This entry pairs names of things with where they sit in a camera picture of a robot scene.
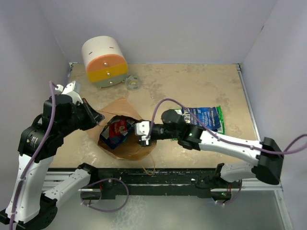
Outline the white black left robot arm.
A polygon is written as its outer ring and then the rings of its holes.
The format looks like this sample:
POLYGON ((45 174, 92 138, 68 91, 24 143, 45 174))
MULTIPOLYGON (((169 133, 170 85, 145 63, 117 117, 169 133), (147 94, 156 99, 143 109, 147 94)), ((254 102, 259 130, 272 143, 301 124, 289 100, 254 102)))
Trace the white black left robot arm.
POLYGON ((97 169, 87 163, 53 189, 42 191, 46 173, 64 138, 76 130, 89 130, 105 117, 85 99, 65 94, 52 95, 20 138, 19 170, 8 207, 0 221, 16 230, 42 230, 55 218, 58 208, 78 189, 97 186, 97 169))

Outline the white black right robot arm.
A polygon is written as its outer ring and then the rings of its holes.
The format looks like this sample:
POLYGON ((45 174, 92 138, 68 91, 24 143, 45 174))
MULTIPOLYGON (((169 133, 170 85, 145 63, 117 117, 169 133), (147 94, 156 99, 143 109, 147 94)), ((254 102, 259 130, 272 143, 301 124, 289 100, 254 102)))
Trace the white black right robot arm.
POLYGON ((175 110, 164 111, 162 124, 142 120, 135 124, 135 135, 142 146, 150 146, 153 141, 177 139, 180 146, 188 150, 212 151, 235 157, 239 163, 220 163, 216 167, 213 182, 217 187, 256 178, 259 181, 278 185, 283 166, 283 155, 272 138, 263 141, 245 140, 226 136, 189 124, 175 110))

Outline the brown paper bag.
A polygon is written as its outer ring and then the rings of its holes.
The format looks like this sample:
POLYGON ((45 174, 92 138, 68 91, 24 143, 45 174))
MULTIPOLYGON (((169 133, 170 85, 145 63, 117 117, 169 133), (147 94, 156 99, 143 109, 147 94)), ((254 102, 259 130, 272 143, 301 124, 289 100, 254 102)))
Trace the brown paper bag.
POLYGON ((142 117, 125 98, 119 98, 103 108, 96 109, 96 111, 104 115, 105 119, 96 127, 88 130, 87 134, 105 154, 116 160, 137 162, 151 155, 151 152, 156 147, 156 141, 152 142, 150 146, 142 147, 139 144, 139 137, 134 134, 134 131, 128 135, 125 142, 121 143, 115 149, 111 149, 100 140, 100 133, 115 116, 129 117, 135 119, 136 123, 142 120, 142 117))

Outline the red blue snack packet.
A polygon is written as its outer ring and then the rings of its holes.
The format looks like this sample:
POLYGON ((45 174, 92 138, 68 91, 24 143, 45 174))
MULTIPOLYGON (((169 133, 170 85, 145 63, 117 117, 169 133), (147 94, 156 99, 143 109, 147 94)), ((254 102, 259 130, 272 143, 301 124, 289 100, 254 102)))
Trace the red blue snack packet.
POLYGON ((109 125, 109 137, 121 137, 128 131, 127 122, 124 119, 113 122, 109 125))

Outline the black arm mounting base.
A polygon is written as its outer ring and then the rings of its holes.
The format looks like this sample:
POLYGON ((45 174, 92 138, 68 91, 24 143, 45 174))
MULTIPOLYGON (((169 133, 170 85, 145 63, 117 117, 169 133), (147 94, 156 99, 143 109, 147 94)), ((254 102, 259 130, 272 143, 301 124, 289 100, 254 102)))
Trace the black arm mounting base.
POLYGON ((153 175, 143 169, 96 168, 89 164, 79 165, 90 174, 89 187, 99 189, 102 199, 116 196, 196 196, 228 201, 231 189, 240 182, 226 182, 215 168, 158 168, 153 175))

